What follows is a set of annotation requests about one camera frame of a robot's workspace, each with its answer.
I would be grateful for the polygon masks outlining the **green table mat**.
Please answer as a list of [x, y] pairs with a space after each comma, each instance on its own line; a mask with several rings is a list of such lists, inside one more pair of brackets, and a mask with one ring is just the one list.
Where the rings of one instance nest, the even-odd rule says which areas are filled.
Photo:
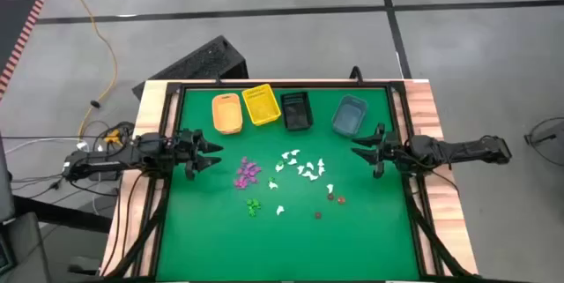
[[[212, 123], [212, 90], [188, 90], [181, 126], [199, 129], [223, 147], [221, 162], [188, 180], [183, 167], [174, 171], [160, 246], [160, 281], [232, 280], [377, 280], [417, 279], [419, 268], [405, 206], [401, 176], [387, 165], [382, 178], [353, 149], [349, 138], [332, 129], [332, 117], [345, 95], [368, 104], [361, 134], [378, 123], [392, 128], [389, 100], [382, 89], [313, 89], [309, 92], [314, 122], [304, 131], [289, 131], [282, 120], [223, 135]], [[282, 154], [301, 150], [297, 155]], [[242, 157], [256, 165], [257, 183], [246, 189], [234, 182], [246, 175]], [[295, 165], [288, 165], [296, 159]], [[318, 174], [318, 160], [325, 172]], [[279, 161], [284, 168], [276, 172]], [[307, 162], [314, 169], [307, 168]], [[318, 175], [298, 174], [298, 166]], [[278, 185], [269, 188], [269, 178]], [[327, 184], [333, 184], [329, 200]], [[338, 197], [344, 197], [340, 205]], [[249, 216], [248, 199], [261, 209]], [[277, 215], [279, 205], [285, 210]], [[315, 218], [315, 212], [322, 217]]]

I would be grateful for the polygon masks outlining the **grey round stand base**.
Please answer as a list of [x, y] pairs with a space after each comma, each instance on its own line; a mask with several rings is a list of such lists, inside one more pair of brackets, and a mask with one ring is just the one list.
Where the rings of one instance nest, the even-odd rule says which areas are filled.
[[564, 116], [555, 116], [536, 123], [524, 136], [525, 143], [543, 160], [564, 168], [564, 160], [558, 161], [542, 153], [540, 147], [558, 145], [564, 149]]

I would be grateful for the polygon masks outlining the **black plastic basket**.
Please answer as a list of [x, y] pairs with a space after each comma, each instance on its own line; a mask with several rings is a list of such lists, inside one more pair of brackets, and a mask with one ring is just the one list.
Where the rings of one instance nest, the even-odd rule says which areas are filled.
[[307, 92], [284, 93], [280, 98], [287, 130], [308, 130], [313, 125], [313, 113]]

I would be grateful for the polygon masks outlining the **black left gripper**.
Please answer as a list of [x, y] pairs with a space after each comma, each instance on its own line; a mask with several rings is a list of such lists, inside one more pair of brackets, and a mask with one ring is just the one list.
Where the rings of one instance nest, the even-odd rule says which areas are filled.
[[222, 150], [222, 146], [207, 141], [201, 130], [182, 130], [175, 136], [176, 163], [185, 165], [184, 173], [191, 181], [195, 179], [197, 172], [221, 162], [219, 157], [204, 157], [199, 152], [215, 153]]

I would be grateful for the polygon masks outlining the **blue-grey plastic basket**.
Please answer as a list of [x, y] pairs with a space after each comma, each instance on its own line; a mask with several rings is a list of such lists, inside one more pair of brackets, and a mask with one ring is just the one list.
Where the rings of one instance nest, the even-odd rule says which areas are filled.
[[361, 98], [349, 94], [345, 95], [332, 117], [332, 129], [347, 137], [355, 136], [360, 130], [367, 108], [367, 102]]

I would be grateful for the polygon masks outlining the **black mat with striped edge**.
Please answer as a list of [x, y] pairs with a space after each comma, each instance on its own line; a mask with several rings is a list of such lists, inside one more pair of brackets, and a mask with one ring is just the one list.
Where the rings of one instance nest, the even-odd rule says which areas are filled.
[[0, 0], [0, 101], [44, 4], [45, 0]]

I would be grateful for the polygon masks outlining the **black perforated equipment case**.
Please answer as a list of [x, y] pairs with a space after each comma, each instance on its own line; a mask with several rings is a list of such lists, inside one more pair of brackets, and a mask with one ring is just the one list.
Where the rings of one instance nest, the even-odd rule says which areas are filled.
[[149, 80], [249, 78], [246, 59], [220, 35], [149, 77]]

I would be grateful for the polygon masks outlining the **black steel floor beam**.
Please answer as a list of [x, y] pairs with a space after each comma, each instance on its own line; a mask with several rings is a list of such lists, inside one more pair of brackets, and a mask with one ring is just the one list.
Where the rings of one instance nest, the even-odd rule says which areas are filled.
[[108, 217], [48, 204], [27, 197], [14, 196], [13, 202], [16, 216], [32, 212], [38, 221], [48, 224], [106, 234], [110, 231], [112, 225], [112, 220]]

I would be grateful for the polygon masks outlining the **orange plastic basket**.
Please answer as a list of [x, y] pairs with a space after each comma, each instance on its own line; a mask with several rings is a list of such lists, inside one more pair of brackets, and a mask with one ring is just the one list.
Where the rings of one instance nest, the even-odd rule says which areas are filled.
[[242, 129], [241, 101], [236, 93], [224, 93], [212, 99], [214, 128], [221, 134], [230, 135]]

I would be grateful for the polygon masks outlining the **yellow plastic basket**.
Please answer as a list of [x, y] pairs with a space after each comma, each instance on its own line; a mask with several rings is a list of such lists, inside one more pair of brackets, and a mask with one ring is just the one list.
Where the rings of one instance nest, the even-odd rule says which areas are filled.
[[269, 84], [255, 86], [241, 93], [250, 120], [255, 126], [274, 122], [281, 116], [281, 110]]

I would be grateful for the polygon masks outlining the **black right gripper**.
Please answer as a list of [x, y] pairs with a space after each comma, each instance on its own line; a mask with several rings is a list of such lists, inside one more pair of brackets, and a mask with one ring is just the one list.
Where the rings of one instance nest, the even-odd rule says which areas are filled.
[[378, 123], [375, 134], [364, 138], [353, 138], [352, 142], [366, 147], [376, 146], [376, 149], [353, 148], [352, 151], [359, 155], [369, 165], [375, 166], [374, 178], [379, 179], [384, 174], [384, 161], [394, 161], [397, 158], [396, 150], [400, 147], [400, 140], [395, 131], [386, 131], [383, 123]]

